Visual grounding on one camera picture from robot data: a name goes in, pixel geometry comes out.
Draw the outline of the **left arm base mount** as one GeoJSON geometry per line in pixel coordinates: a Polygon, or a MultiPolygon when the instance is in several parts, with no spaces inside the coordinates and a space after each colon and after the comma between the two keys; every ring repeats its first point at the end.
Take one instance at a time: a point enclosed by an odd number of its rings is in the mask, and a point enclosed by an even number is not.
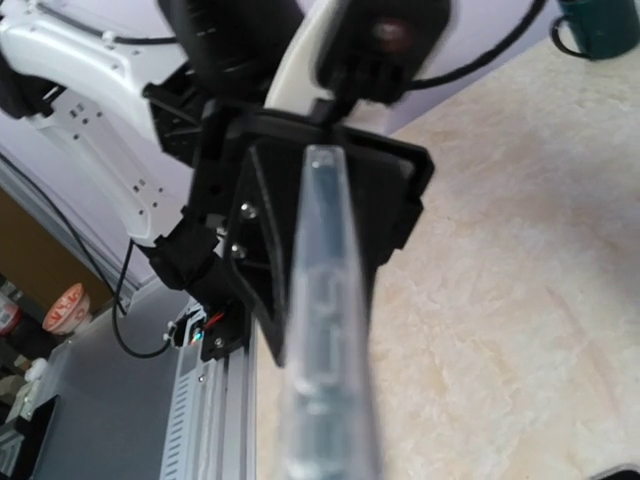
{"type": "Polygon", "coordinates": [[[168,323],[163,338],[175,348],[199,346],[200,359],[208,362],[224,359],[246,347],[250,332],[250,315],[241,303],[228,303],[213,313],[193,304],[168,323]]]}

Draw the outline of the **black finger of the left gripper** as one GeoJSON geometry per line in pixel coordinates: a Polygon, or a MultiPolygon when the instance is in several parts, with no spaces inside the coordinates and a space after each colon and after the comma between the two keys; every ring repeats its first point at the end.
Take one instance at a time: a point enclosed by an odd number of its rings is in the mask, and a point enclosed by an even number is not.
{"type": "Polygon", "coordinates": [[[255,144],[247,150],[228,216],[223,261],[230,283],[284,364],[289,284],[303,149],[255,144]]]}

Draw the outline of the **dark phone with teal edge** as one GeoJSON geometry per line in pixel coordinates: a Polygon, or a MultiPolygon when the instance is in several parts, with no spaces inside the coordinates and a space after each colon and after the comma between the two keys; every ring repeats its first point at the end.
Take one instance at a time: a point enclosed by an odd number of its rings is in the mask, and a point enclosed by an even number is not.
{"type": "Polygon", "coordinates": [[[316,149],[313,173],[318,196],[319,242],[327,257],[326,262],[340,270],[348,263],[344,226],[344,167],[344,155],[340,148],[322,145],[316,149]]]}

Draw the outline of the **clear case with white ring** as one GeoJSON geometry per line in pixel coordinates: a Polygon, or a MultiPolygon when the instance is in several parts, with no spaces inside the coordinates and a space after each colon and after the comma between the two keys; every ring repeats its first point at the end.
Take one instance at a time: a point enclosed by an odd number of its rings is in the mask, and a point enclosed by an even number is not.
{"type": "Polygon", "coordinates": [[[290,277],[281,415],[281,479],[380,479],[378,418],[367,347],[368,308],[348,182],[348,263],[326,262],[319,242],[316,149],[304,152],[290,277]]]}

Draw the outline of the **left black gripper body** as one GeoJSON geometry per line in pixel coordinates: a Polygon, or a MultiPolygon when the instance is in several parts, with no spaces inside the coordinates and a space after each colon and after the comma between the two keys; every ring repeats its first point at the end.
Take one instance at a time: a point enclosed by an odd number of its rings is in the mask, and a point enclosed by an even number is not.
{"type": "Polygon", "coordinates": [[[192,216],[242,242],[257,230],[273,268],[359,255],[374,271],[404,248],[433,174],[417,145],[238,102],[212,102],[193,159],[192,216]]]}

